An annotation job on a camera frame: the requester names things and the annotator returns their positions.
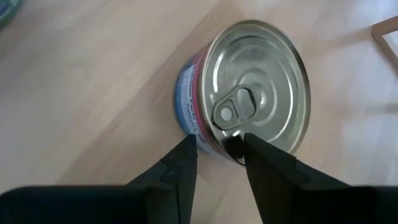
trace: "metal lid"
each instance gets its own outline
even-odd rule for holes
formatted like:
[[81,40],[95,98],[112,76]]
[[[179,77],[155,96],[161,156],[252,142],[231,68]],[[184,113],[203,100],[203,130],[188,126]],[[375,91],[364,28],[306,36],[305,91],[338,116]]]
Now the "metal lid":
[[216,37],[200,94],[214,144],[254,133],[293,154],[307,130],[310,87],[304,65],[290,40],[265,22],[242,21]]

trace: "pull tab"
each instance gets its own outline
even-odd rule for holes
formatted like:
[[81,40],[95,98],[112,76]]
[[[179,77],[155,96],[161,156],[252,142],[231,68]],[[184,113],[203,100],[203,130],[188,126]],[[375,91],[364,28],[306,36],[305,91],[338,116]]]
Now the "pull tab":
[[258,111],[256,94],[249,85],[239,85],[225,94],[214,106],[213,124],[230,130],[250,122]]

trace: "light wood table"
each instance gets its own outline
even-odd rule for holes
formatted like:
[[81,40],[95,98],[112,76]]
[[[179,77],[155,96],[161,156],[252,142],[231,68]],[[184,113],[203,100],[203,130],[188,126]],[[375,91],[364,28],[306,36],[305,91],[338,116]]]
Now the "light wood table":
[[[180,67],[221,29],[284,31],[310,79],[297,156],[349,184],[398,184],[397,71],[371,26],[396,0],[25,1],[0,30],[0,190],[124,184],[184,137]],[[199,152],[192,223],[260,223],[245,170]]]

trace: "wooden frame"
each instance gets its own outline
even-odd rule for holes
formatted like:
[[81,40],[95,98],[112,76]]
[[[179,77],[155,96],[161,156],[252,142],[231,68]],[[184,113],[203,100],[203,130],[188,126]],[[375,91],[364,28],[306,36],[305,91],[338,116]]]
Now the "wooden frame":
[[383,35],[398,31],[398,16],[379,22],[372,26],[372,36],[381,51],[391,61],[392,65],[398,70],[398,55],[391,49]]

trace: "wood grain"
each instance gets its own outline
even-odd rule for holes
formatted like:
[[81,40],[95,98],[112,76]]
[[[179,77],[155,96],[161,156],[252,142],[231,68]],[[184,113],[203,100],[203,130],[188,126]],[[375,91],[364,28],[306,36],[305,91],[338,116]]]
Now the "wood grain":
[[[300,160],[349,184],[398,184],[397,72],[371,26],[396,0],[26,1],[0,30],[0,190],[124,184],[184,134],[181,66],[242,19],[270,22],[307,68]],[[260,223],[245,170],[199,152],[192,223]]]

